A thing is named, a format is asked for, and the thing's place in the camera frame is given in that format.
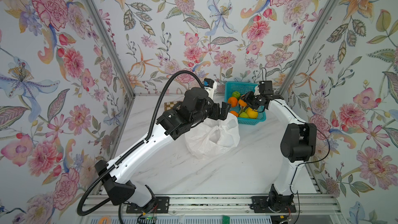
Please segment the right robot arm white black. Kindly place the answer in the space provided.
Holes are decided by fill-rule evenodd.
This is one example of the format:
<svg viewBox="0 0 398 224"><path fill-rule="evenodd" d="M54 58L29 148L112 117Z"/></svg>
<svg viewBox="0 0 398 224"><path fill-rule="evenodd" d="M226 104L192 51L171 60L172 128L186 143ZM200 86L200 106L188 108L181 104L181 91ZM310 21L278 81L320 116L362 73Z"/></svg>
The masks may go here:
<svg viewBox="0 0 398 224"><path fill-rule="evenodd" d="M305 122L275 94L271 81L261 81L254 91L245 93L241 99L253 110L272 112L286 127L280 151L284 160L280 172L271 185L267 196L252 197L250 208L255 213L295 213L299 201L294 200L298 191L296 177L315 154L316 126Z"/></svg>

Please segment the small orange fruit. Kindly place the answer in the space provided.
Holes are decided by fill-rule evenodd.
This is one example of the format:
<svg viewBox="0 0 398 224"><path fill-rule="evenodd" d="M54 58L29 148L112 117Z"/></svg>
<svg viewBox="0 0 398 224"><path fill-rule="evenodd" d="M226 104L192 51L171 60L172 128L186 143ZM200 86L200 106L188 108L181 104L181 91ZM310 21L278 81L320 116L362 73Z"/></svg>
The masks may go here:
<svg viewBox="0 0 398 224"><path fill-rule="evenodd" d="M247 103L243 101L242 99L238 100L238 104L240 107L247 107Z"/></svg>

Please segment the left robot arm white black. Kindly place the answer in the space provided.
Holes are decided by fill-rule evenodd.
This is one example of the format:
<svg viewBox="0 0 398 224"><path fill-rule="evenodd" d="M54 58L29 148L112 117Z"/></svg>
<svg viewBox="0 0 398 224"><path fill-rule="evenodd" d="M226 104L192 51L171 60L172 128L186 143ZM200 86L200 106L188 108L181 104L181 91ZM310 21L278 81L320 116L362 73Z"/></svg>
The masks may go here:
<svg viewBox="0 0 398 224"><path fill-rule="evenodd" d="M188 90L183 101L156 119L152 132L148 132L119 157L96 163L95 169L101 178L108 200L113 205L133 202L140 207L147 206L153 201L154 196L148 186L139 186L131 181L136 169L161 148L204 120L226 120L230 109L231 104L215 103L208 91L202 88Z"/></svg>

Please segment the white plastic bag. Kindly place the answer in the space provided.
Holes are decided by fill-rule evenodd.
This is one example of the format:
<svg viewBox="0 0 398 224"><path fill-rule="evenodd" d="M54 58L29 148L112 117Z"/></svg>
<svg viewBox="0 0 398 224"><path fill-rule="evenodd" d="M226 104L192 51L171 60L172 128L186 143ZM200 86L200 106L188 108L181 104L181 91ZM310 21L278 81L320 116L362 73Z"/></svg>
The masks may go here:
<svg viewBox="0 0 398 224"><path fill-rule="evenodd" d="M226 120L205 119L184 134L188 151L200 160L223 155L240 141L238 119L229 113Z"/></svg>

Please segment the green apple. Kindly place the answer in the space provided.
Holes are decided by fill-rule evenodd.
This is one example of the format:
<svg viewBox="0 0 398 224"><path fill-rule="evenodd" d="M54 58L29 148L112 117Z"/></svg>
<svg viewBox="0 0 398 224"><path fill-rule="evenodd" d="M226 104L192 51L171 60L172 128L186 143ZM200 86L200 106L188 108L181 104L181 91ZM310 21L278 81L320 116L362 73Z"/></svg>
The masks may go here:
<svg viewBox="0 0 398 224"><path fill-rule="evenodd" d="M242 112L239 114L239 118L249 118L249 115L246 112Z"/></svg>
<svg viewBox="0 0 398 224"><path fill-rule="evenodd" d="M236 98L237 100L239 100L240 97L241 97L241 94L240 94L240 92L238 92L238 91L234 91L234 92L232 93L232 97L234 97L234 98Z"/></svg>

